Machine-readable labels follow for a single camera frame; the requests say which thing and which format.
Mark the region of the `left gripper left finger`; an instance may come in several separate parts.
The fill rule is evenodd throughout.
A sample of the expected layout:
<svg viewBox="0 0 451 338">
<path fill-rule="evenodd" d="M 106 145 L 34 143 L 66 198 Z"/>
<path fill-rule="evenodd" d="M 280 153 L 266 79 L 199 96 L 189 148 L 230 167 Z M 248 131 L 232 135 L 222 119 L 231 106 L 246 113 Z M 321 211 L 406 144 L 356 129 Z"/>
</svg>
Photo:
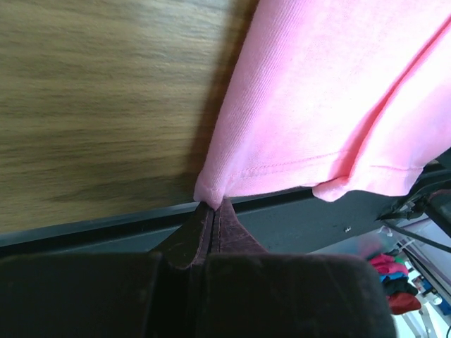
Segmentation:
<svg viewBox="0 0 451 338">
<path fill-rule="evenodd" d="M 1 260 L 2 337 L 192 337 L 191 272 L 214 211 L 147 253 L 39 253 Z"/>
</svg>

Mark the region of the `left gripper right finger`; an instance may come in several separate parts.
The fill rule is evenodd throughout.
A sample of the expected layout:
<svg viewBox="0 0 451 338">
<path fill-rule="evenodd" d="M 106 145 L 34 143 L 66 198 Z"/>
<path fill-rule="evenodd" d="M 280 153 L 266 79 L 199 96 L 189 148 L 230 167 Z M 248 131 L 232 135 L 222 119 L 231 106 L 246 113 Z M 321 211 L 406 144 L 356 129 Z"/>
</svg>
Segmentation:
<svg viewBox="0 0 451 338">
<path fill-rule="evenodd" d="M 376 271 L 355 256 L 272 254 L 230 201 L 214 214 L 198 337 L 394 337 Z"/>
</svg>

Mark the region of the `bright pink t shirt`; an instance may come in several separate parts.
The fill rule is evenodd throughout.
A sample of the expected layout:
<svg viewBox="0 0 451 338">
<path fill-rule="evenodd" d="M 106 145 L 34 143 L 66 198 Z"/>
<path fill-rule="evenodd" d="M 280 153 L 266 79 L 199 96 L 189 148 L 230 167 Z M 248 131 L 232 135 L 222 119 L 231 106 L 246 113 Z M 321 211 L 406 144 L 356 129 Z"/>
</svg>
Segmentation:
<svg viewBox="0 0 451 338">
<path fill-rule="evenodd" d="M 260 1 L 194 198 L 404 196 L 449 148 L 449 1 Z"/>
</svg>

